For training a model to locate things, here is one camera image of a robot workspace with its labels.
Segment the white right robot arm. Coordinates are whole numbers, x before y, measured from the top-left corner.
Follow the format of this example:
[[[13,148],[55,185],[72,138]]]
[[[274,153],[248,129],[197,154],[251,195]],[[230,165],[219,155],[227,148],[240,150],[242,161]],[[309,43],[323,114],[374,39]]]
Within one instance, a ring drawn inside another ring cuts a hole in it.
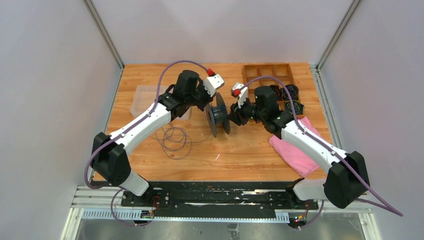
[[[251,103],[247,87],[236,83],[231,89],[236,103],[231,105],[227,118],[238,126],[249,120],[261,123],[267,132],[295,146],[326,173],[326,178],[300,178],[286,188],[285,200],[291,208],[301,207],[306,200],[328,200],[344,209],[368,190],[368,172],[359,152],[348,153],[333,146],[305,127],[291,112],[281,110],[271,87],[260,86],[254,93],[256,100]]]

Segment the dark grey filament spool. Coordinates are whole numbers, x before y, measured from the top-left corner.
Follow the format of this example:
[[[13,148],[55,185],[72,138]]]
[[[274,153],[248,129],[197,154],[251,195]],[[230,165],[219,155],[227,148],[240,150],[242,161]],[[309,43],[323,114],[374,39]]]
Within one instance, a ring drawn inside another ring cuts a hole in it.
[[[217,92],[215,95],[216,105],[208,104],[204,108],[205,118],[214,138],[217,137],[217,127],[221,126],[225,133],[231,133],[230,121],[227,119],[228,110],[222,95]]]

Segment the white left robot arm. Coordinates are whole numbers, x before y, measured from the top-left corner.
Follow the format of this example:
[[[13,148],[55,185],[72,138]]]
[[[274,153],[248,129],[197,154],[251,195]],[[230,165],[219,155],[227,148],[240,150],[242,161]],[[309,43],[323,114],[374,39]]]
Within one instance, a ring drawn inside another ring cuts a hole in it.
[[[190,107],[205,110],[224,83],[215,73],[200,79],[196,72],[183,70],[177,82],[160,93],[144,113],[109,135],[100,132],[95,136],[89,167],[109,185],[133,193],[140,206],[149,206],[153,201],[150,184],[132,170],[129,155],[157,129],[182,117]]]

